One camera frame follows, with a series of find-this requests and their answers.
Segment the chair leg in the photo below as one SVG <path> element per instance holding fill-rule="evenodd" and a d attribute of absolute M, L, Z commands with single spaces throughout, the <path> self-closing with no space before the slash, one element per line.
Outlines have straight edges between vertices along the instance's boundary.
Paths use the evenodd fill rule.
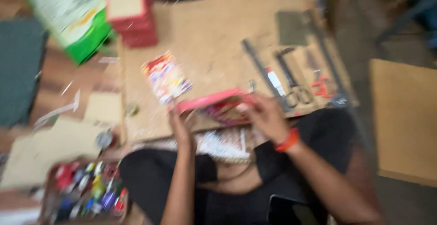
<path fill-rule="evenodd" d="M 389 36 L 398 31 L 407 22 L 417 16 L 419 13 L 427 10 L 437 4 L 437 0 L 420 0 L 413 8 L 408 10 L 404 15 L 399 17 L 392 27 L 382 32 L 375 40 L 376 45 L 383 43 Z"/>

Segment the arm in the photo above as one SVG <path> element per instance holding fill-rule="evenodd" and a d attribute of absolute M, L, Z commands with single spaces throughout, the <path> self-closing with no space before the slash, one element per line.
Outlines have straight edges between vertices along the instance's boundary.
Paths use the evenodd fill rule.
<path fill-rule="evenodd" d="M 379 212 L 306 144 L 298 141 L 286 153 L 335 218 L 347 224 L 381 222 Z"/>
<path fill-rule="evenodd" d="M 283 142 L 289 128 L 274 99 L 252 94 L 254 106 L 240 107 L 273 142 Z M 323 158 L 301 141 L 286 151 L 325 208 L 347 224 L 383 224 L 378 211 Z"/>
<path fill-rule="evenodd" d="M 178 143 L 178 156 L 171 179 L 161 225 L 194 224 L 194 160 L 196 145 L 183 119 L 170 112 L 170 125 Z"/>

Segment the orange bracelet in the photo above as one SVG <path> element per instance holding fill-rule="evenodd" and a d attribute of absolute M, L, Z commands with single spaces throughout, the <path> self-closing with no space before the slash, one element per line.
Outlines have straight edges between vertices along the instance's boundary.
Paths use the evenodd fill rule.
<path fill-rule="evenodd" d="M 299 140 L 299 130 L 298 128 L 292 128 L 290 129 L 290 134 L 288 135 L 287 139 L 285 139 L 285 141 L 281 142 L 280 144 L 277 144 L 275 146 L 275 150 L 278 152 L 285 152 L 292 145 L 294 145 L 298 140 Z"/>

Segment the stack of red boxes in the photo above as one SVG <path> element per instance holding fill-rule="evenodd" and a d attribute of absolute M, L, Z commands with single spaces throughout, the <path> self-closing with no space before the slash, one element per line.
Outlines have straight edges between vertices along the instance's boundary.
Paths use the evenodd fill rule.
<path fill-rule="evenodd" d="M 129 47 L 158 42 L 152 0 L 106 0 L 106 20 Z"/>

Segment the colorful packet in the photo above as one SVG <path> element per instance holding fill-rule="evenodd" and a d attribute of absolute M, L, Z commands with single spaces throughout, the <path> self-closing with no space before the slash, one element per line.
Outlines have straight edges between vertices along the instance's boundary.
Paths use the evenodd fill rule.
<path fill-rule="evenodd" d="M 195 110 L 230 126 L 249 123 L 247 115 L 236 109 L 242 103 L 250 105 L 253 102 L 249 94 L 240 88 L 233 88 L 198 99 L 183 100 L 176 105 L 176 109 L 180 113 Z"/>
<path fill-rule="evenodd" d="M 149 80 L 153 93 L 161 104 L 167 104 L 193 87 L 170 51 L 143 64 L 141 73 Z"/>

